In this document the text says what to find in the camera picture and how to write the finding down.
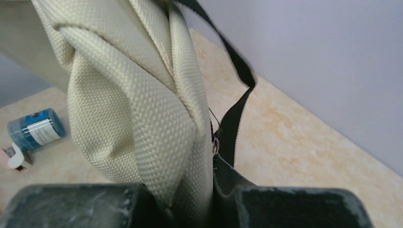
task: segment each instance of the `blue container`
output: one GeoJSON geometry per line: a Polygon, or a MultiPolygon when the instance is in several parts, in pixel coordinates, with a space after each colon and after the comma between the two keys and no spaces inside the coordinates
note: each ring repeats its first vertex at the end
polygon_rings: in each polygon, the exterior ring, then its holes
{"type": "Polygon", "coordinates": [[[23,151],[34,150],[66,136],[63,124],[52,108],[10,121],[7,129],[13,142],[23,151]]]}

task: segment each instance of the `small white object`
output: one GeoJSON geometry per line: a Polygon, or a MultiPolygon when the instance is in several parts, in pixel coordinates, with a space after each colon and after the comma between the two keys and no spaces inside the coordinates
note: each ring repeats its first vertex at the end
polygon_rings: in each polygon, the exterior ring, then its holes
{"type": "Polygon", "coordinates": [[[23,172],[29,170],[32,165],[25,159],[25,156],[21,149],[15,144],[12,144],[15,154],[9,159],[7,165],[9,169],[13,169],[17,172],[23,172]]]}

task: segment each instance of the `bag handle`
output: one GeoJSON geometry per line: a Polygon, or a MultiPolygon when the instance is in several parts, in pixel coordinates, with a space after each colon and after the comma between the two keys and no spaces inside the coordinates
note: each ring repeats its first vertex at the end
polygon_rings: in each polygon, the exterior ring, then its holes
{"type": "Polygon", "coordinates": [[[235,161],[235,144],[238,135],[238,129],[240,124],[240,119],[242,116],[243,108],[245,107],[246,101],[256,86],[255,78],[252,75],[249,65],[246,61],[238,54],[238,52],[232,47],[229,41],[226,40],[224,35],[215,27],[210,17],[197,2],[197,0],[172,0],[193,10],[202,19],[204,19],[220,36],[222,43],[227,50],[232,64],[234,65],[238,78],[249,88],[244,93],[244,95],[226,112],[221,120],[220,128],[214,133],[214,135],[220,141],[220,148],[218,153],[220,156],[228,163],[230,166],[234,166],[235,161]]]}

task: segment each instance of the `beige marble surface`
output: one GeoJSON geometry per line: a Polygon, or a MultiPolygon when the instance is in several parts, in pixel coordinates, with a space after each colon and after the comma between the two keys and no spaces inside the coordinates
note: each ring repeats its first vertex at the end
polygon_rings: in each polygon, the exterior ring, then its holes
{"type": "MultiPolygon", "coordinates": [[[[220,119],[245,87],[223,50],[197,32],[191,34],[209,106],[220,119]]],[[[365,204],[376,227],[403,227],[403,179],[257,77],[240,127],[235,168],[258,185],[348,189],[365,204]]],[[[0,147],[11,144],[8,121],[48,107],[56,110],[69,132],[66,96],[51,88],[0,109],[0,147]]],[[[69,133],[36,150],[32,158],[34,166],[24,174],[0,169],[0,211],[29,184],[108,182],[85,160],[69,133]]]]}

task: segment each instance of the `metal clasp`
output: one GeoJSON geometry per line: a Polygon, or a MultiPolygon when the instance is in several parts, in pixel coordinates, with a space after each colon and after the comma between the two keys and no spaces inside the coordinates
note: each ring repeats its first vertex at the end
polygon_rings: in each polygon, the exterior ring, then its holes
{"type": "Polygon", "coordinates": [[[213,142],[213,157],[218,154],[218,149],[220,148],[220,141],[217,139],[217,137],[214,137],[214,142],[213,142]]]}

